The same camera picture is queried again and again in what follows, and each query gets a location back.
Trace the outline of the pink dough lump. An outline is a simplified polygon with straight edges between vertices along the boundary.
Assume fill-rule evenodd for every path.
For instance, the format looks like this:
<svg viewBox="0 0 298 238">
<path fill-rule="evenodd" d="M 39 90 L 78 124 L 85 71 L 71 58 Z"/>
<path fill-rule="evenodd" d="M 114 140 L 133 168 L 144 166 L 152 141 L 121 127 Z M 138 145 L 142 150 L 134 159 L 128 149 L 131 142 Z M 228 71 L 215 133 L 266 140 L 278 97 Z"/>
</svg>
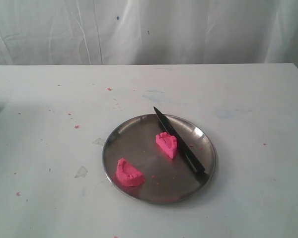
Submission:
<svg viewBox="0 0 298 238">
<path fill-rule="evenodd" d="M 135 187 L 145 182 L 144 174 L 138 171 L 125 158 L 121 158 L 117 163 L 116 178 L 125 187 Z"/>
<path fill-rule="evenodd" d="M 177 139 L 175 136 L 162 132 L 155 136 L 155 142 L 170 159 L 174 159 L 177 151 Z"/>
</svg>

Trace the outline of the round steel plate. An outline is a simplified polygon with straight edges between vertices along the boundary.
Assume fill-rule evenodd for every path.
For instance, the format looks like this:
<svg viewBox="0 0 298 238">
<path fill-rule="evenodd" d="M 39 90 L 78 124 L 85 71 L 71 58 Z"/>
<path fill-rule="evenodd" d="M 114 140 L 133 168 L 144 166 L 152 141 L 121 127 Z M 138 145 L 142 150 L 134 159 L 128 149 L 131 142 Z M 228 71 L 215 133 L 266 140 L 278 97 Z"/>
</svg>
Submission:
<svg viewBox="0 0 298 238">
<path fill-rule="evenodd" d="M 189 198 L 210 181 L 217 163 L 210 139 L 185 119 L 172 115 L 167 118 L 204 166 L 204 174 L 194 175 L 181 153 L 170 159 L 156 144 L 155 136 L 162 132 L 162 127 L 155 114 L 137 116 L 110 133 L 102 153 L 108 179 L 125 195 L 149 203 L 171 204 Z M 143 184 L 126 187 L 119 183 L 116 169 L 121 158 L 144 174 Z"/>
</svg>

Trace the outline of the white backdrop curtain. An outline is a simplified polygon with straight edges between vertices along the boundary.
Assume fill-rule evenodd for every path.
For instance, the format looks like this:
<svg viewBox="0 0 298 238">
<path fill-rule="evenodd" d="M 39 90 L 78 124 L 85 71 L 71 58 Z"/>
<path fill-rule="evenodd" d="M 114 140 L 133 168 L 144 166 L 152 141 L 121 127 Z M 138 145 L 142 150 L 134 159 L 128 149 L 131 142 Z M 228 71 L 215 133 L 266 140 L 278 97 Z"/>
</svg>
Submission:
<svg viewBox="0 0 298 238">
<path fill-rule="evenodd" d="M 298 63 L 298 0 L 0 0 L 0 64 Z"/>
</svg>

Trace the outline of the black knife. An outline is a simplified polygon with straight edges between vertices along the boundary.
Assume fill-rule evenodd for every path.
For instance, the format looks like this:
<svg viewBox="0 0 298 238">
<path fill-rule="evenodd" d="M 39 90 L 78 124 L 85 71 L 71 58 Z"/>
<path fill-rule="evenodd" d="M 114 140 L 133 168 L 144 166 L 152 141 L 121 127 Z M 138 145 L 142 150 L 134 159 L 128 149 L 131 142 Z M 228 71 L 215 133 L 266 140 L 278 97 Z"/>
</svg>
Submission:
<svg viewBox="0 0 298 238">
<path fill-rule="evenodd" d="M 198 160 L 196 155 L 191 151 L 189 146 L 185 143 L 182 137 L 174 129 L 169 119 L 156 107 L 153 107 L 157 118 L 163 128 L 171 136 L 175 136 L 177 139 L 177 149 L 180 153 L 182 159 L 186 162 L 187 166 L 190 168 L 191 172 L 194 174 L 199 183 L 202 181 L 207 182 L 210 179 L 210 176 L 205 172 L 204 166 Z"/>
</svg>

